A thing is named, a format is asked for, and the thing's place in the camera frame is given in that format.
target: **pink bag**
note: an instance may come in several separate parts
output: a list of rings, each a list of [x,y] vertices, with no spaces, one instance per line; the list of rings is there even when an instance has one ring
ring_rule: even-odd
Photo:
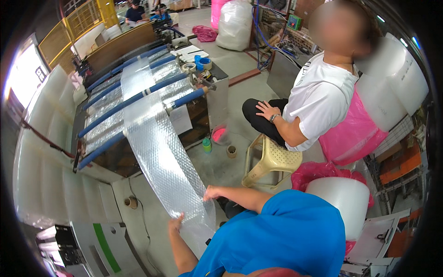
[[[229,0],[212,0],[211,1],[211,26],[212,28],[218,29],[218,21],[220,20],[220,15],[222,14],[222,7]]]
[[[351,173],[348,169],[338,169],[331,162],[307,162],[301,164],[299,169],[291,175],[292,189],[305,192],[309,182],[323,177],[345,177],[360,181],[366,185],[366,179],[360,172],[354,171]],[[374,198],[372,194],[369,194],[368,209],[372,206],[374,206]],[[346,241],[345,255],[352,250],[355,243],[356,242]]]
[[[192,27],[192,32],[197,35],[197,39],[201,42],[211,42],[217,38],[217,33],[214,30],[203,25]]]
[[[375,125],[354,91],[345,120],[320,136],[319,142],[326,159],[343,166],[372,153],[388,134]]]

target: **green control panel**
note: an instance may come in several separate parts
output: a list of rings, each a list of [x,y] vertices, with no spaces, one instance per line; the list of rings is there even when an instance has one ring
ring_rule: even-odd
[[[295,15],[289,15],[289,19],[288,19],[288,25],[287,27],[297,31],[300,30],[302,26],[302,19],[298,16]]]

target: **hand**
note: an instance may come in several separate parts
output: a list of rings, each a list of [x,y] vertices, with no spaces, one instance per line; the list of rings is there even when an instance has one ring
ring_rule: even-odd
[[[256,115],[263,116],[267,120],[269,120],[273,114],[281,115],[279,108],[271,107],[271,105],[269,105],[269,103],[267,103],[266,101],[263,101],[263,103],[258,102],[258,105],[256,105],[255,107],[263,112],[263,113],[256,113]]]
[[[182,227],[182,221],[185,218],[185,213],[182,212],[179,218],[171,218],[168,223],[169,232],[180,233],[180,228]]]
[[[209,185],[206,189],[205,195],[203,196],[203,201],[208,201],[211,199],[217,199],[220,197],[220,187]]]

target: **beige stool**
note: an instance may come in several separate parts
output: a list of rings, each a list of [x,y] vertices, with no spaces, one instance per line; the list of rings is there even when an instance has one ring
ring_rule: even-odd
[[[256,145],[262,147],[262,154],[260,161],[248,172],[249,167],[249,152]],[[245,176],[241,180],[241,184],[245,187],[252,187],[254,185],[262,187],[271,187],[276,189],[281,185],[286,179],[299,168],[302,163],[302,153],[289,151],[279,145],[277,145],[273,140],[260,134],[248,147],[246,150],[246,166],[245,166]],[[288,172],[286,176],[282,178],[281,181],[276,185],[264,185],[255,183],[261,177],[272,171],[282,172],[282,177],[284,172]]]

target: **white t-shirt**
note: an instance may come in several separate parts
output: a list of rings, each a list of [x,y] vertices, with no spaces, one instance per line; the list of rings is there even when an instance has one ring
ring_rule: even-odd
[[[299,117],[300,130],[307,141],[296,147],[285,143],[288,150],[309,149],[319,136],[337,126],[348,113],[358,77],[346,69],[325,63],[323,57],[322,52],[309,59],[291,89],[283,119],[293,122]]]

